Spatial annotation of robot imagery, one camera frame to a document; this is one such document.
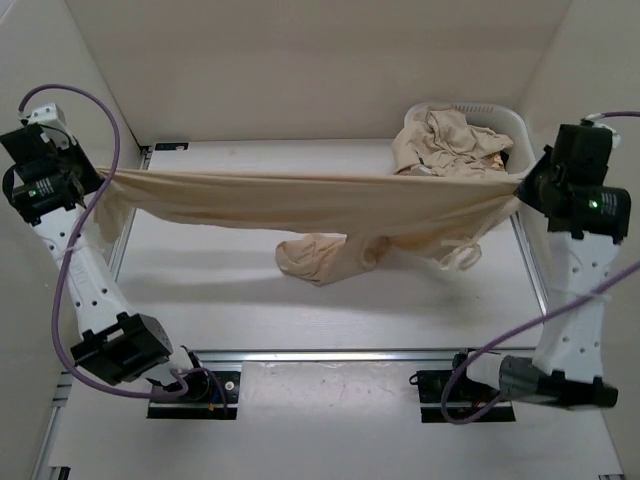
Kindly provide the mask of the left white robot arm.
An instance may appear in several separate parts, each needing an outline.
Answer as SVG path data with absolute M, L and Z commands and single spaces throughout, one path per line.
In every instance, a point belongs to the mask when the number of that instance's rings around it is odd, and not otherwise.
M 85 198 L 97 199 L 104 180 L 78 142 L 54 122 L 24 123 L 1 144 L 14 161 L 2 191 L 59 268 L 51 332 L 61 363 L 85 385 L 116 396 L 133 397 L 118 386 L 139 378 L 152 384 L 150 400 L 205 396 L 207 372 L 193 356 L 175 362 L 166 331 L 127 302 L 86 229 Z

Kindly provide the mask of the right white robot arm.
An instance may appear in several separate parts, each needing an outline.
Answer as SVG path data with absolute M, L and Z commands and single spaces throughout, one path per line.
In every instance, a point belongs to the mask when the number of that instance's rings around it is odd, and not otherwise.
M 502 401 L 565 410 L 608 409 L 618 391 L 603 379 L 602 323 L 606 291 L 639 266 L 611 272 L 628 235 L 630 193 L 604 184 L 617 133 L 593 114 L 560 126 L 554 145 L 518 185 L 515 195 L 547 220 L 553 259 L 553 293 L 547 312 L 457 356 L 441 400 L 451 392 L 470 400 L 484 388 L 494 393 L 465 418 L 441 409 L 453 424 L 471 423 Z

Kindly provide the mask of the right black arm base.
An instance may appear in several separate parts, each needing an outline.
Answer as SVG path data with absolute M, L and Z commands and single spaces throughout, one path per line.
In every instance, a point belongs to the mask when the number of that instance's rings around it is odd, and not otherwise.
M 418 390 L 421 422 L 423 424 L 446 423 L 441 412 L 441 397 L 445 384 L 453 369 L 458 367 L 470 353 L 463 350 L 457 353 L 449 370 L 418 370 L 408 379 L 411 386 Z M 490 386 L 469 380 L 465 374 L 456 381 L 447 398 L 447 412 L 456 419 L 464 419 L 481 410 L 497 396 L 497 391 Z M 516 417 L 509 401 L 494 406 L 488 413 L 477 420 L 477 423 L 511 423 Z

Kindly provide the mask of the beige trousers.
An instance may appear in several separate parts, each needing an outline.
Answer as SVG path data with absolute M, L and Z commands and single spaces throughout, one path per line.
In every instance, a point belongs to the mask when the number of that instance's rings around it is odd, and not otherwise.
M 295 232 L 275 249 L 282 273 L 324 286 L 373 270 L 393 248 L 467 270 L 480 239 L 512 215 L 518 181 L 119 169 L 94 210 L 115 241 L 132 209 L 187 225 Z

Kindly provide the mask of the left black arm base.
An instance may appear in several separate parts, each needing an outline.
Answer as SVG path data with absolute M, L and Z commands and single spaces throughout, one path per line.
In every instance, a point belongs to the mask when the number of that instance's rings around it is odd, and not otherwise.
M 237 418 L 241 389 L 241 366 L 207 365 L 195 351 L 183 348 L 191 367 L 199 369 L 186 376 L 189 391 L 181 397 L 161 402 L 149 401 L 148 419 L 221 420 Z

